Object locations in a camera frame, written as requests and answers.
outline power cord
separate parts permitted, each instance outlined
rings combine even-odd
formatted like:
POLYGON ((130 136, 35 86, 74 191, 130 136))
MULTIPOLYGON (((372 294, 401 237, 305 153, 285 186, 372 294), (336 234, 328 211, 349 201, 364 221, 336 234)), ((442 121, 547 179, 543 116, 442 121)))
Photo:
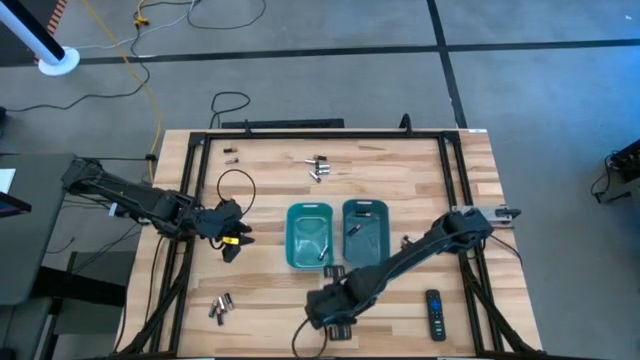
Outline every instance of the power cord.
POLYGON ((120 342, 122 341, 122 335, 124 334, 124 329, 126 325, 127 325, 127 296, 124 297, 124 304, 122 304, 122 322, 120 324, 120 335, 118 335, 118 340, 116 340, 116 344, 113 346, 114 354, 118 352, 118 348, 120 347, 120 342))
POLYGON ((213 111, 213 115, 211 116, 211 121, 209 122, 209 129, 213 129, 213 123, 215 122, 216 118, 218 119, 218 129, 220 129, 220 127, 222 126, 222 120, 220 118, 220 115, 225 114, 225 113, 230 113, 230 112, 234 112, 240 109, 244 109, 247 106, 249 106, 249 104, 251 103, 251 98, 249 97, 249 95, 240 92, 240 91, 221 91, 217 94, 215 94, 213 96, 213 99, 211 99, 211 111, 213 111), (226 109, 226 110, 221 110, 221 111, 217 111, 215 109, 216 106, 216 100, 218 100, 219 96, 222 95, 237 95, 237 96, 241 96, 243 97, 246 102, 240 106, 236 106, 230 109, 226 109))
MULTIPOLYGON (((293 351, 293 355, 296 357, 296 359, 305 359, 305 357, 300 356, 298 354, 298 351, 296 350, 296 339, 298 338, 298 335, 300 334, 300 330, 302 330, 302 328, 304 328, 304 326, 307 325, 308 322, 309 322, 309 318, 306 318, 302 322, 302 324, 300 324, 300 326, 298 327, 298 330, 296 330, 296 332, 293 334, 293 339, 291 339, 291 351, 293 351)), ((324 352, 324 350, 327 348, 327 340, 329 340, 327 326, 325 325, 322 328, 324 329, 324 342, 322 343, 322 347, 320 348, 320 351, 318 352, 317 355, 311 356, 308 359, 319 358, 322 355, 322 353, 324 352)))
POLYGON ((56 250, 56 251, 47 251, 47 254, 60 254, 61 252, 67 250, 67 248, 69 246, 71 246, 71 244, 73 244, 73 242, 76 241, 76 237, 72 236, 71 240, 69 240, 69 242, 67 243, 67 245, 63 246, 62 249, 60 250, 56 250))
POLYGON ((136 27, 149 25, 149 19, 142 16, 142 11, 140 9, 140 7, 145 1, 147 0, 140 0, 140 2, 138 2, 138 7, 137 7, 138 11, 136 12, 135 21, 133 23, 136 27))
MULTIPOLYGON (((247 206, 247 209, 242 213, 242 216, 245 216, 249 210, 251 210, 251 207, 253 207, 253 203, 256 200, 256 183, 255 181, 253 181, 253 178, 251 177, 251 175, 247 174, 247 172, 240 170, 240 169, 229 169, 225 172, 223 172, 220 177, 218 178, 218 183, 216 184, 216 191, 218 192, 218 197, 220 198, 221 201, 229 201, 229 199, 225 199, 222 197, 222 194, 220 193, 220 183, 222 182, 222 178, 227 175, 230 172, 239 172, 241 174, 243 174, 244 176, 247 177, 247 179, 249 179, 249 181, 251 181, 251 186, 253 186, 253 195, 251 196, 251 202, 249 203, 249 206, 247 206)), ((209 246, 211 246, 212 249, 214 250, 220 250, 222 249, 222 247, 224 246, 224 244, 221 242, 220 245, 216 246, 213 242, 212 238, 207 238, 209 240, 209 246)))
POLYGON ((100 206, 104 207, 107 210, 109 209, 109 207, 106 204, 111 203, 111 201, 101 200, 101 199, 94 199, 94 198, 91 198, 89 196, 85 196, 85 195, 82 195, 82 194, 75 194, 74 196, 81 197, 81 198, 89 200, 91 202, 90 203, 86 203, 86 202, 83 202, 83 201, 74 201, 74 200, 69 200, 69 199, 64 199, 63 202, 66 202, 66 203, 69 203, 69 204, 87 205, 87 206, 100 205, 100 206))
MULTIPOLYGON (((140 9, 144 9, 147 7, 152 7, 152 6, 156 6, 156 5, 189 5, 191 4, 192 6, 189 7, 188 11, 192 11, 193 10, 193 6, 195 6, 195 4, 197 4, 198 2, 200 2, 200 0, 192 0, 192 1, 185 1, 185 2, 170 2, 170 1, 161 1, 161 2, 157 2, 157 3, 153 3, 153 4, 145 4, 142 5, 140 7, 140 9)), ((187 17, 187 13, 185 13, 184 15, 182 15, 181 17, 179 17, 178 19, 174 20, 171 23, 165 24, 165 25, 161 25, 161 26, 157 26, 154 27, 152 29, 149 30, 145 30, 143 32, 140 33, 140 36, 144 36, 147 34, 150 34, 154 31, 158 31, 161 29, 166 29, 169 27, 172 27, 174 25, 177 25, 179 22, 181 22, 182 20, 184 20, 187 17)), ((133 18, 134 20, 136 19, 136 13, 133 13, 133 18)), ((128 42, 132 42, 135 40, 135 37, 129 38, 129 39, 125 39, 125 40, 121 40, 120 42, 117 43, 117 45, 123 45, 126 44, 128 42)), ((74 46, 74 49, 77 50, 82 50, 82 49, 102 49, 102 50, 109 50, 109 49, 113 49, 116 47, 116 44, 112 44, 112 45, 82 45, 82 46, 74 46)))
POLYGON ((607 155, 604 158, 604 174, 602 174, 599 178, 597 178, 592 184, 591 184, 591 189, 590 189, 590 193, 591 196, 594 197, 598 197, 602 194, 604 194, 605 192, 607 192, 607 190, 609 190, 609 186, 611 185, 611 157, 615 154, 616 152, 613 151, 611 152, 611 154, 607 155), (604 179, 606 176, 607 178, 607 184, 604 186, 604 189, 600 190, 600 191, 595 191, 595 187, 596 185, 600 182, 600 180, 604 179))
POLYGON ((253 206, 253 202, 256 200, 256 183, 255 181, 253 181, 253 178, 251 177, 251 175, 247 174, 245 171, 240 170, 240 169, 229 169, 225 172, 223 172, 220 177, 218 178, 218 183, 216 184, 216 191, 218 192, 218 197, 220 198, 220 200, 222 201, 229 201, 229 199, 225 199, 222 197, 222 194, 220 194, 220 182, 222 181, 222 178, 227 175, 228 173, 231 172, 239 172, 241 174, 243 174, 244 176, 247 177, 247 179, 249 179, 249 181, 251 181, 251 186, 253 186, 253 196, 251 196, 251 202, 249 203, 249 206, 247 206, 247 209, 242 213, 242 216, 247 215, 247 213, 249 212, 249 210, 251 210, 251 207, 253 206))
POLYGON ((237 25, 237 26, 229 26, 229 27, 197 25, 197 24, 193 23, 193 20, 191 20, 191 12, 187 13, 187 22, 189 22, 189 25, 191 25, 192 27, 194 27, 196 29, 202 29, 202 30, 235 30, 235 29, 241 29, 243 27, 248 27, 248 26, 253 25, 253 23, 258 21, 264 15, 264 13, 267 11, 267 2, 265 0, 261 0, 261 1, 262 1, 262 9, 260 10, 260 13, 258 14, 258 16, 253 18, 253 20, 249 21, 246 24, 237 25))
MULTIPOLYGON (((498 243, 500 243, 502 246, 508 248, 509 251, 518 258, 518 260, 520 261, 520 266, 523 266, 523 264, 522 264, 522 256, 520 256, 520 253, 518 252, 518 250, 516 250, 513 246, 509 245, 506 241, 501 240, 500 238, 498 238, 497 236, 495 236, 493 234, 491 234, 489 236, 492 239, 494 239, 495 241, 497 241, 498 243)), ((482 241, 482 245, 480 246, 480 252, 476 253, 474 256, 470 257, 469 260, 473 260, 473 259, 477 258, 479 254, 484 253, 485 247, 487 247, 487 239, 484 239, 482 241)))
MULTIPOLYGON (((143 66, 143 68, 145 69, 145 71, 147 72, 147 79, 143 81, 138 76, 136 71, 133 69, 133 66, 131 65, 131 63, 129 63, 129 60, 127 59, 127 54, 125 54, 124 51, 122 51, 122 49, 120 48, 120 46, 118 46, 118 41, 116 40, 115 36, 111 33, 111 31, 109 30, 107 25, 105 25, 105 23, 102 21, 102 19, 100 19, 100 16, 98 16, 98 14, 95 12, 95 10, 93 10, 93 8, 89 4, 89 2, 87 0, 80 0, 80 1, 82 1, 82 4, 84 4, 84 6, 87 8, 87 11, 89 11, 89 14, 91 14, 91 16, 94 18, 94 20, 98 23, 98 25, 100 25, 100 27, 105 32, 105 34, 107 34, 109 39, 111 39, 111 41, 116 45, 116 49, 118 50, 118 52, 120 53, 120 56, 124 60, 126 66, 127 66, 127 69, 131 73, 131 76, 133 76, 136 80, 138 80, 140 85, 144 88, 145 92, 149 96, 149 100, 151 102, 151 106, 153 107, 153 110, 154 110, 155 116, 156 116, 156 135, 155 135, 155 138, 153 139, 153 144, 151 145, 151 150, 149 151, 149 154, 145 158, 147 158, 149 160, 148 161, 149 178, 153 182, 153 160, 151 159, 151 157, 155 157, 154 153, 156 151, 156 147, 158 146, 158 140, 160 139, 160 133, 162 132, 162 111, 160 110, 160 106, 158 105, 158 102, 156 101, 156 98, 151 93, 151 89, 149 88, 149 86, 146 83, 146 81, 148 81, 148 78, 151 76, 150 73, 149 73, 149 70, 142 63, 140 63, 143 66)), ((140 29, 139 29, 139 27, 136 27, 136 33, 137 33, 136 40, 134 40, 134 42, 131 44, 131 50, 133 50, 133 47, 136 44, 136 42, 138 40, 140 40, 140 29)))
MULTIPOLYGON (((138 39, 140 38, 140 31, 139 29, 137 30, 137 35, 135 38, 132 38, 132 41, 134 42, 133 44, 131 44, 130 49, 133 49, 133 46, 135 45, 135 43, 138 41, 138 39)), ((148 83, 149 80, 151 79, 151 73, 149 73, 149 69, 147 69, 144 64, 142 62, 139 63, 140 66, 142 66, 142 68, 145 70, 146 73, 146 77, 144 79, 144 83, 148 83)), ((67 105, 67 106, 58 106, 58 105, 51 105, 51 104, 39 104, 39 105, 34 105, 34 106, 29 106, 23 109, 7 109, 7 112, 15 112, 15 113, 21 113, 21 112, 27 112, 27 111, 31 111, 31 110, 35 110, 35 109, 54 109, 54 110, 69 110, 72 107, 76 106, 77 104, 79 104, 81 101, 85 100, 85 99, 91 99, 91 98, 97 98, 97 99, 118 99, 118 98, 124 98, 124 97, 129 97, 129 96, 133 96, 135 94, 137 94, 141 89, 143 88, 143 84, 139 84, 138 87, 136 87, 133 91, 130 91, 128 93, 123 93, 123 94, 115 94, 115 95, 99 95, 99 94, 87 94, 82 96, 81 98, 79 98, 78 100, 72 102, 71 104, 67 105)))
POLYGON ((116 241, 110 242, 104 246, 102 246, 100 248, 100 250, 98 250, 94 255, 92 255, 89 259, 85 260, 82 264, 78 265, 77 267, 73 268, 71 270, 71 273, 74 275, 79 274, 84 268, 86 268, 87 266, 93 264, 96 260, 98 260, 102 255, 106 254, 112 247, 116 246, 118 243, 127 240, 131 237, 134 237, 136 235, 140 234, 140 231, 135 232, 133 234, 129 234, 131 232, 131 230, 133 230, 134 227, 138 226, 139 224, 133 224, 120 238, 118 238, 116 241))
POLYGON ((147 323, 147 319, 149 317, 149 308, 151 307, 151 294, 153 294, 153 275, 156 270, 156 261, 158 260, 158 253, 160 252, 160 245, 162 245, 162 240, 164 240, 164 236, 161 236, 158 239, 158 244, 156 245, 156 251, 153 255, 153 262, 151 263, 151 279, 149 280, 149 298, 147 299, 147 309, 144 311, 144 323, 147 323))

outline black desk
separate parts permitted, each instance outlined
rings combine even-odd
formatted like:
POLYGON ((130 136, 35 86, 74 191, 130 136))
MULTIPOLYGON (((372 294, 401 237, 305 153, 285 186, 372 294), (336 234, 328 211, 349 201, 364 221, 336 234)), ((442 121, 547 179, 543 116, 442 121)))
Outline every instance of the black desk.
POLYGON ((32 297, 124 304, 124 286, 41 266, 65 195, 60 179, 73 159, 72 154, 0 156, 0 168, 16 169, 9 195, 32 208, 0 219, 0 305, 32 297))

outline yellow cable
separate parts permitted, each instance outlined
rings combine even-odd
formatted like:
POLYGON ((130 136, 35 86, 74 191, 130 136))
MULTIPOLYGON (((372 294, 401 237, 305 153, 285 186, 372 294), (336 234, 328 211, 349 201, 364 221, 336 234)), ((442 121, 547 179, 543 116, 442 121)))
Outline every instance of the yellow cable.
POLYGON ((140 0, 140 2, 138 3, 138 7, 137 7, 138 12, 136 13, 137 14, 136 21, 134 22, 134 24, 138 26, 149 25, 149 19, 142 16, 142 9, 140 8, 145 1, 147 0, 140 0))
MULTIPOLYGON (((131 63, 129 63, 129 60, 127 59, 127 54, 125 54, 124 51, 122 51, 122 49, 118 45, 118 40, 116 40, 116 37, 113 36, 111 31, 109 31, 109 28, 107 27, 107 25, 105 25, 104 22, 102 22, 102 19, 100 19, 100 16, 96 14, 95 10, 93 10, 93 8, 91 7, 91 5, 89 5, 87 0, 80 0, 80 1, 82 1, 84 6, 87 8, 87 11, 89 11, 89 14, 91 14, 93 19, 98 23, 98 25, 100 25, 102 30, 104 30, 107 36, 109 36, 109 39, 111 39, 111 41, 114 43, 114 45, 116 46, 116 49, 120 53, 120 56, 122 56, 122 59, 127 65, 127 70, 129 70, 131 75, 133 75, 133 77, 136 80, 138 80, 140 85, 144 88, 144 91, 146 91, 147 95, 149 95, 149 100, 151 100, 151 106, 153 107, 153 111, 155 112, 155 115, 156 115, 156 125, 157 125, 156 136, 155 136, 155 139, 153 139, 153 145, 151 145, 151 151, 150 151, 150 153, 153 154, 155 153, 156 147, 158 146, 158 140, 160 139, 160 132, 162 131, 162 111, 160 111, 160 106, 158 106, 158 102, 156 101, 156 98, 153 97, 153 94, 151 93, 151 89, 149 89, 149 86, 147 86, 144 80, 142 80, 140 76, 138 76, 133 66, 131 66, 131 63)), ((151 183, 153 183, 153 163, 151 160, 149 160, 148 164, 149 164, 149 179, 151 180, 151 183)))

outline white tag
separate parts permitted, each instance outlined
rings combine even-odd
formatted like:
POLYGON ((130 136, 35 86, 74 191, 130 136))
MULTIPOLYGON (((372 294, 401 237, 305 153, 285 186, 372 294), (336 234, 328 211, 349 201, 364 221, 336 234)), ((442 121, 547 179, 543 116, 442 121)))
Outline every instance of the white tag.
POLYGON ((109 216, 116 216, 116 209, 118 208, 118 203, 112 203, 109 208, 109 216))

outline white cylindrical object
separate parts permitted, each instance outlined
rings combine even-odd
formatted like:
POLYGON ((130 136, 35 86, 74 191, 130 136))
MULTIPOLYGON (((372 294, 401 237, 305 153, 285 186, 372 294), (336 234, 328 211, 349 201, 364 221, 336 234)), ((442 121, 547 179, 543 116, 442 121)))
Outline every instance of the white cylindrical object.
POLYGON ((16 17, 7 6, 0 2, 0 21, 22 40, 40 60, 49 65, 57 65, 62 59, 57 59, 49 49, 16 17))

